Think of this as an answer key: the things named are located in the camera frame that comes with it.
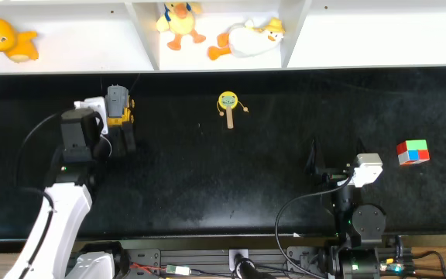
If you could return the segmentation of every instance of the cable connector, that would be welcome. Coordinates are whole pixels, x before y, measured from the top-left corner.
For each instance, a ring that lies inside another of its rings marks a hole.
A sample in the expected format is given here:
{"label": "cable connector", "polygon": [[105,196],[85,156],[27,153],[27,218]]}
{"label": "cable connector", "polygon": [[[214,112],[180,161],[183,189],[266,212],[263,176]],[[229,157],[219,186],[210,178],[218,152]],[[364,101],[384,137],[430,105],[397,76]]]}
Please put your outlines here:
{"label": "cable connector", "polygon": [[174,266],[174,265],[170,265],[168,264],[166,266],[166,272],[168,274],[179,274],[179,275],[184,275],[184,276],[188,276],[190,275],[190,267],[179,267],[179,266]]}

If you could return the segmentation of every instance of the yellow rubber duck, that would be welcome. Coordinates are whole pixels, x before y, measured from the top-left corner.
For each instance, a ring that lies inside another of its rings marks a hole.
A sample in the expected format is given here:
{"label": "yellow rubber duck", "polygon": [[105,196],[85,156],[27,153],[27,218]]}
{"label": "yellow rubber duck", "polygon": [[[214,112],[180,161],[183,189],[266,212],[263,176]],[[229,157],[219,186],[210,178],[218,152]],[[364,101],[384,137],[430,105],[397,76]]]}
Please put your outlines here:
{"label": "yellow rubber duck", "polygon": [[198,34],[195,30],[195,18],[192,12],[200,14],[202,8],[198,3],[194,2],[166,2],[164,5],[165,12],[156,24],[156,28],[160,32],[168,29],[175,34],[175,39],[168,43],[168,47],[172,50],[180,50],[182,48],[182,37],[190,34],[194,38],[194,43],[202,43],[206,37]]}
{"label": "yellow rubber duck", "polygon": [[8,22],[0,19],[0,52],[13,62],[20,63],[39,58],[32,39],[37,37],[36,32],[18,33]]}

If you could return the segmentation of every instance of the rubik's cube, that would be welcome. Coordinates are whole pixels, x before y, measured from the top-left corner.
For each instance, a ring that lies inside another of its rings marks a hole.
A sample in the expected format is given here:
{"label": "rubik's cube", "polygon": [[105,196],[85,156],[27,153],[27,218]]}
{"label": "rubik's cube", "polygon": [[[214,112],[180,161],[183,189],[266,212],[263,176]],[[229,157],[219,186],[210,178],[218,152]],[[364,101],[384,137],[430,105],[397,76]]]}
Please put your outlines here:
{"label": "rubik's cube", "polygon": [[430,160],[430,152],[427,150],[426,140],[406,140],[396,146],[396,153],[399,154],[401,166],[409,164],[419,164]]}

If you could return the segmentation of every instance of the metal bracket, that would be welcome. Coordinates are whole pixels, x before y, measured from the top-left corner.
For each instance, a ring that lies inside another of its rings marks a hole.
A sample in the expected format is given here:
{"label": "metal bracket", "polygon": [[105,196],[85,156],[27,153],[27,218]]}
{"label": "metal bracket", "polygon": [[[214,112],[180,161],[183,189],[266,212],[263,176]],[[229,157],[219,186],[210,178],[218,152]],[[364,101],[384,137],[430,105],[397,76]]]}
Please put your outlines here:
{"label": "metal bracket", "polygon": [[230,266],[230,271],[235,270],[235,256],[241,254],[244,258],[249,258],[249,250],[247,249],[230,249],[228,251],[228,265]]}
{"label": "metal bracket", "polygon": [[[317,267],[317,261],[315,263],[309,264],[311,260],[317,255],[318,252],[317,247],[305,247],[305,246],[291,246],[286,249],[286,254],[288,257],[297,263],[300,263],[300,267],[302,267],[305,270],[308,270],[314,274],[322,274],[319,268]],[[294,270],[293,266],[286,262],[286,269],[290,271],[298,271]],[[288,274],[291,278],[300,278],[303,277],[303,275],[297,275],[297,274]]]}
{"label": "metal bracket", "polygon": [[[150,267],[161,266],[161,252],[159,249],[131,249],[129,252],[130,261],[138,263],[140,265],[146,265]],[[128,279],[158,279],[160,277],[159,270],[153,270],[152,274],[149,274],[141,269],[130,270]]]}

